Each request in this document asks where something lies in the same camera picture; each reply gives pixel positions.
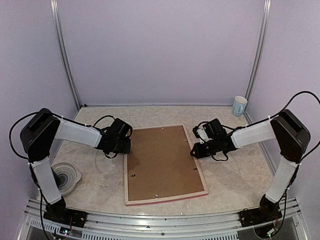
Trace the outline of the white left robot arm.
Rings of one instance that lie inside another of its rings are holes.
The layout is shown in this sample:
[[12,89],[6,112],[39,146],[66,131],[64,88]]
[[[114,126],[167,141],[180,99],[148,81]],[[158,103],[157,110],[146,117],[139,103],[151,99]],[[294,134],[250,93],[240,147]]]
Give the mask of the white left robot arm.
[[32,114],[32,119],[20,132],[20,140],[28,162],[46,201],[52,205],[49,212],[63,223],[70,218],[70,211],[61,203],[62,194],[57,187],[50,163],[50,153],[55,140],[68,141],[103,151],[108,156],[128,154],[133,128],[120,118],[110,126],[79,123],[51,112],[47,108]]

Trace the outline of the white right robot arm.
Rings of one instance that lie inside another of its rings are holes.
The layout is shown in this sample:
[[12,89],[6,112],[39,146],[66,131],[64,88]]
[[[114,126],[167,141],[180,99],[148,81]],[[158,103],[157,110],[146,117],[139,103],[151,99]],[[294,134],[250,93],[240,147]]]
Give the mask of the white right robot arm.
[[279,161],[264,195],[267,201],[274,204],[280,201],[292,184],[311,140],[310,131],[289,109],[260,122],[236,128],[226,127],[215,118],[200,123],[192,131],[199,142],[193,145],[190,155],[197,159],[214,158],[222,153],[226,161],[230,152],[274,141],[278,146]]

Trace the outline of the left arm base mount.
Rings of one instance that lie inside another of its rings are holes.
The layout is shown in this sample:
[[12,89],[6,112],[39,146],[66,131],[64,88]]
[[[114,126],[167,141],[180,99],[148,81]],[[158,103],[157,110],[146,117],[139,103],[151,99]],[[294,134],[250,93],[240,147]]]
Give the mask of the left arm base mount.
[[43,215],[46,220],[78,228],[84,228],[87,216],[85,211],[67,208],[63,197],[56,203],[47,203]]

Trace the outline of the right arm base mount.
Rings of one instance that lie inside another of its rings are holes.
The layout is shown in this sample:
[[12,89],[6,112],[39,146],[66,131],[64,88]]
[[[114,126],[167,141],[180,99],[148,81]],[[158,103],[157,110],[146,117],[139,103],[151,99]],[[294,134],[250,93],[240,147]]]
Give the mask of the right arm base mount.
[[274,203],[264,194],[259,202],[259,207],[240,211],[238,213],[241,226],[249,227],[280,219],[283,217],[279,201]]

